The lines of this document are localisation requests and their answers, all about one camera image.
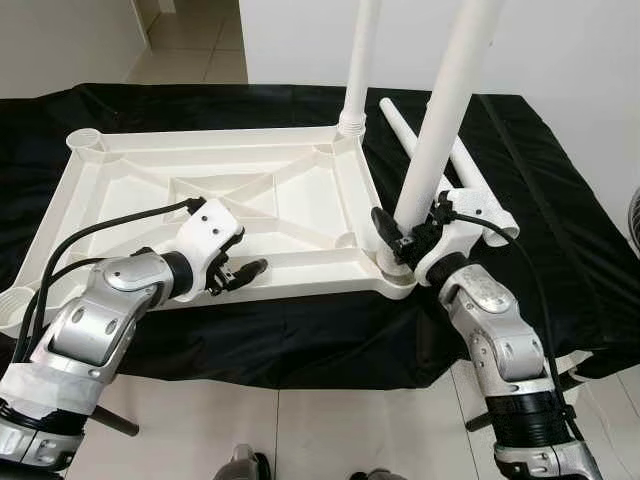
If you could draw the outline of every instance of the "white pipe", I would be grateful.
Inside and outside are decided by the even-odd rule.
[[[364,133],[366,119],[364,107],[369,86],[369,73],[373,63],[380,4],[381,0],[360,0],[358,7],[347,93],[338,122],[338,131],[344,136],[353,137]]]
[[[426,219],[503,4],[465,0],[458,13],[394,214],[405,232]]]
[[[380,100],[380,110],[382,110],[387,122],[391,125],[391,129],[396,134],[396,137],[400,140],[402,148],[407,152],[409,158],[412,158],[413,152],[416,149],[416,143],[418,143],[417,135],[389,98],[383,98]],[[436,195],[443,190],[451,190],[452,188],[453,185],[451,185],[449,179],[443,174],[442,177],[440,177],[440,182],[438,182]]]
[[[400,140],[404,150],[411,157],[418,140],[416,134],[390,99],[383,98],[380,100],[380,109]],[[469,151],[458,136],[456,136],[453,142],[450,158],[463,186],[476,188],[486,193],[486,205],[479,205],[479,207],[485,210],[486,219],[506,230],[510,236],[517,237],[520,233],[520,227],[518,227],[518,224],[511,214],[502,208],[491,187],[482,175],[482,172],[473,161],[471,154],[469,154]],[[442,175],[434,198],[437,197],[441,191],[451,190],[452,188],[453,185],[451,185],[451,182],[449,182],[445,175]],[[482,231],[482,236],[487,245],[492,247],[501,247],[507,243],[500,235],[489,228],[485,228]]]

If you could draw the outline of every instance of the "cable connector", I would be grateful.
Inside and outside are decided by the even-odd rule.
[[[398,265],[406,263],[411,270],[416,268],[442,234],[439,226],[425,223],[416,225],[407,235],[402,235],[393,217],[380,207],[371,210],[371,218],[378,234],[391,248]]]
[[[185,200],[185,203],[187,204],[187,212],[189,212],[189,215],[193,215],[200,210],[200,207],[207,203],[207,200],[204,197],[188,198]]]
[[[212,296],[220,295],[224,290],[231,292],[251,283],[254,278],[263,273],[268,262],[261,258],[249,262],[239,270],[232,272],[226,265],[229,257],[223,253],[216,258],[207,270],[206,288]]]
[[[562,418],[564,418],[565,421],[568,421],[569,419],[573,420],[577,417],[578,415],[576,414],[576,409],[573,408],[573,405],[567,403],[562,406]]]
[[[432,210],[433,219],[438,225],[448,225],[456,219],[453,202],[447,199],[447,192],[442,192],[437,206]]]

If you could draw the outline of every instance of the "black stand leg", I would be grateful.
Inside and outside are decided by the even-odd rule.
[[[489,425],[491,425],[491,417],[488,413],[478,415],[476,418],[472,418],[464,424],[464,426],[467,427],[467,432],[477,432]]]
[[[563,392],[571,390],[581,383],[582,382],[575,380],[571,375],[569,375],[569,372],[564,372],[560,375],[560,386],[562,387]],[[491,417],[488,413],[483,413],[482,415],[478,415],[476,418],[472,418],[464,425],[467,427],[467,432],[477,432],[478,430],[491,425]]]
[[[114,430],[135,437],[140,431],[140,426],[136,425],[129,420],[110,412],[106,408],[102,408],[100,405],[96,406],[96,409],[91,415],[91,419],[98,423],[103,424],[106,427],[113,428]]]

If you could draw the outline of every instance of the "black tablecloth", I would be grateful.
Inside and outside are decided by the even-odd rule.
[[[331,125],[343,95],[330,87],[90,84],[0,101],[0,289],[22,263],[73,130]],[[383,96],[417,129],[428,93],[369,92],[364,150],[382,204],[393,211],[408,158],[377,107]],[[521,226],[546,286],[559,352],[592,350],[608,365],[640,362],[640,263],[549,128],[519,96],[474,96],[460,136]],[[517,253],[478,243],[472,257],[514,292],[523,317],[539,329],[532,279]],[[12,341],[0,343],[6,362]],[[150,313],[121,371],[264,387],[386,389],[427,386],[464,355],[435,293],[417,289],[397,302],[359,292]]]

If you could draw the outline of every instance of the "white tiled floor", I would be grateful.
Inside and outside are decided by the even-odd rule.
[[[237,0],[176,3],[177,14],[151,26],[152,52],[130,82],[246,83]],[[605,478],[640,479],[640,367],[568,399]],[[141,433],[128,438],[89,422],[71,480],[210,479],[240,442],[267,454],[277,480],[344,480],[379,466],[410,480],[501,478],[492,430],[464,429],[485,410],[468,362],[429,389],[392,392],[276,392],[120,376],[102,403],[139,422]]]
[[[148,31],[151,49],[129,83],[246,84],[240,10],[235,0],[177,0]]]

